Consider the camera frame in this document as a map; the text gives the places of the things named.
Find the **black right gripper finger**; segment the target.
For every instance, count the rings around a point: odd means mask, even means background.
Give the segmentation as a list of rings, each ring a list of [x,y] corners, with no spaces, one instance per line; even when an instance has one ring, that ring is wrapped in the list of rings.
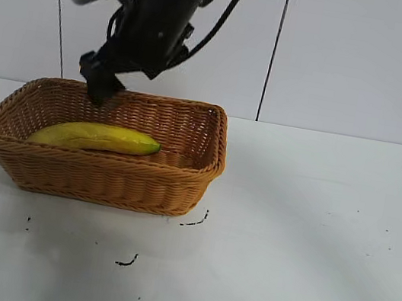
[[[108,72],[104,83],[104,98],[112,98],[121,91],[125,91],[126,88],[123,83],[117,78],[114,72]]]
[[[101,65],[95,59],[94,51],[81,55],[79,60],[80,75],[86,81],[87,96],[94,106],[100,107],[104,102],[104,82],[101,75]]]

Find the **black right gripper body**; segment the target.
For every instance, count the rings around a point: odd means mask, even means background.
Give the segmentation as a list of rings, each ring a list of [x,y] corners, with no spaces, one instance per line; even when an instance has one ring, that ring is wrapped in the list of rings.
[[[195,0],[135,0],[99,58],[115,73],[143,72],[154,79],[167,69],[188,34]]]

